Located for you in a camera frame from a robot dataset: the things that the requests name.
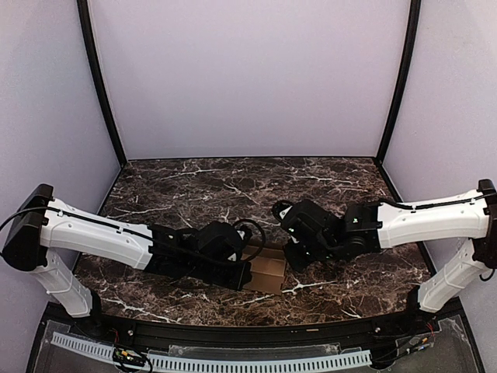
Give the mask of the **brown cardboard paper box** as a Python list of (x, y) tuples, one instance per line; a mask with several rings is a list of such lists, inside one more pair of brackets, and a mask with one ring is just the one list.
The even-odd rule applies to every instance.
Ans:
[(269, 247), (264, 247), (258, 256), (251, 260), (252, 279), (243, 289), (280, 295), (286, 267), (287, 261), (281, 245), (270, 244)]

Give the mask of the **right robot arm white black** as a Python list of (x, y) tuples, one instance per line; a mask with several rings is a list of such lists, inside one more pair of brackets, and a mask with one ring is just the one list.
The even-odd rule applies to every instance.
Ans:
[(341, 218), (308, 199), (278, 201), (272, 213), (290, 235), (283, 251), (298, 272), (314, 262), (350, 261), (411, 242), (462, 238), (443, 269), (410, 291), (408, 303), (420, 312), (438, 312), (473, 280), (496, 269), (496, 188), (488, 179), (453, 197), (351, 204)]

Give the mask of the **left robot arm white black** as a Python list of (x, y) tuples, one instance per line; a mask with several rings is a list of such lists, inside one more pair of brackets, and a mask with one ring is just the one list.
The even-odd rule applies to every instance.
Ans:
[(252, 237), (246, 225), (213, 221), (201, 229), (175, 230), (161, 225), (131, 224), (80, 211), (40, 184), (9, 228), (2, 259), (32, 274), (74, 319), (97, 318), (99, 296), (79, 280), (57, 253), (68, 249), (123, 263), (135, 270), (170, 278), (193, 277), (240, 291), (252, 280), (243, 251)]

